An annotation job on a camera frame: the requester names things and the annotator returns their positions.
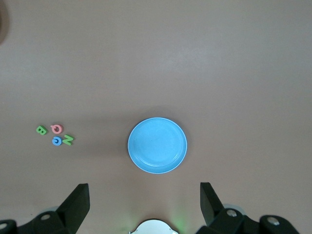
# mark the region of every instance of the plate rim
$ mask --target plate rim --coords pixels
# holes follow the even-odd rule
[[[170,122],[171,124],[173,124],[175,127],[177,127],[177,128],[180,130],[181,136],[182,136],[182,138],[183,138],[183,141],[185,142],[185,150],[184,150],[184,153],[181,154],[181,155],[183,155],[183,156],[180,157],[180,162],[179,162],[175,167],[171,168],[170,170],[165,170],[165,171],[163,171],[163,172],[151,172],[151,171],[148,171],[147,169],[143,169],[143,168],[139,167],[139,166],[136,164],[136,162],[134,161],[134,157],[135,157],[135,156],[131,156],[131,152],[130,152],[130,149],[129,149],[130,139],[131,139],[131,136],[133,135],[133,132],[135,132],[136,128],[139,127],[139,126],[140,126],[141,124],[143,124],[144,122],[149,121],[149,120],[154,120],[154,119],[165,120],[165,121],[168,121],[168,122]],[[127,146],[128,146],[128,154],[129,154],[129,156],[130,156],[132,162],[133,162],[137,167],[139,167],[141,170],[143,170],[143,171],[145,171],[145,172],[148,172],[148,173],[151,173],[151,174],[164,174],[164,173],[168,173],[168,172],[174,170],[175,168],[177,168],[177,167],[182,163],[182,161],[184,160],[184,158],[185,158],[185,156],[186,156],[186,153],[187,153],[187,149],[188,149],[187,138],[186,138],[186,135],[185,135],[183,129],[182,129],[177,123],[175,123],[174,121],[172,121],[171,119],[164,118],[164,117],[151,117],[151,118],[147,118],[147,119],[144,119],[144,120],[142,120],[141,122],[139,122],[139,123],[132,129],[132,131],[131,131],[131,133],[130,133],[130,135],[129,135],[129,138],[128,138],[128,145],[127,145]]]

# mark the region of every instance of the blue plate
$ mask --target blue plate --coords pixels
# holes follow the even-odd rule
[[[131,132],[130,158],[140,169],[162,174],[175,169],[184,159],[187,141],[182,129],[166,118],[148,118]]]

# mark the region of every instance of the dark object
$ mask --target dark object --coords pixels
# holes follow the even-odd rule
[[[75,234],[90,210],[88,184],[78,185],[56,211],[39,214],[20,227],[0,221],[0,234]]]
[[[8,15],[8,10],[3,0],[0,0],[0,45],[4,42],[6,36],[8,35],[9,27],[10,18]]]
[[[299,234],[282,217],[265,215],[258,223],[235,209],[225,209],[210,183],[200,184],[200,207],[207,226],[196,234]]]

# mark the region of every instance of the screw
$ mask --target screw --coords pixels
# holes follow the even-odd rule
[[[228,214],[228,216],[231,216],[231,217],[236,217],[237,216],[237,214],[236,214],[236,212],[234,210],[227,210],[226,213]]]
[[[50,218],[50,215],[49,214],[45,214],[40,219],[43,221],[43,220],[47,220],[49,218]]]
[[[268,217],[268,222],[275,225],[275,226],[279,225],[278,220],[274,217]]]
[[[7,223],[2,223],[2,224],[0,224],[0,230],[1,230],[1,229],[5,229],[5,228],[6,228],[6,226],[8,226],[8,224],[7,224]]]

